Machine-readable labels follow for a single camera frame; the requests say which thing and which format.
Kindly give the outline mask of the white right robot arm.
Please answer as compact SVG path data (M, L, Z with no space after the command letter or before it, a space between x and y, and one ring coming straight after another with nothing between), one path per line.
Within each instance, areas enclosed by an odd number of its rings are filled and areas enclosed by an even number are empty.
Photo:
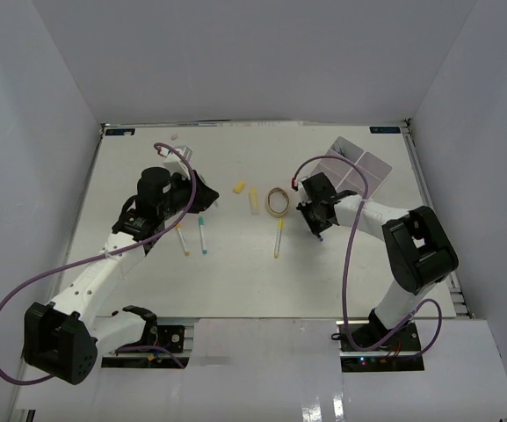
M333 226L351 228L347 258L359 231L384 243L393 281L370 311L368 323L355 331L346 329L344 336L358 348L391 349L425 296L459 265L434 210L389 207L351 190L339 192L322 172L295 182L293 189L300 195L296 209L313 235L320 237Z

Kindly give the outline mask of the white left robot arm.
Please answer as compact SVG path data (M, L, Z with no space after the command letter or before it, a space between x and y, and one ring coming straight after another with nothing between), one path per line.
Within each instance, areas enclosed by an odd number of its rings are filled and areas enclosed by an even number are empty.
M123 205L103 248L104 258L81 274L49 303L25 313L25 362L72 385L81 383L106 353L125 346L147 351L157 341L157 316L127 305L98 318L107 297L145 259L156 235L173 216L199 214L219 198L199 175L188 178L163 167L144 170L135 195Z

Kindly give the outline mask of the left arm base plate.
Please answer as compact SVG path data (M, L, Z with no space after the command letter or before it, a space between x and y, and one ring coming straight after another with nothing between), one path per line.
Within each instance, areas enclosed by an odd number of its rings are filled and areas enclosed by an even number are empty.
M194 329L184 325L158 325L152 331L153 348L107 354L101 367L129 369L184 369L190 359Z

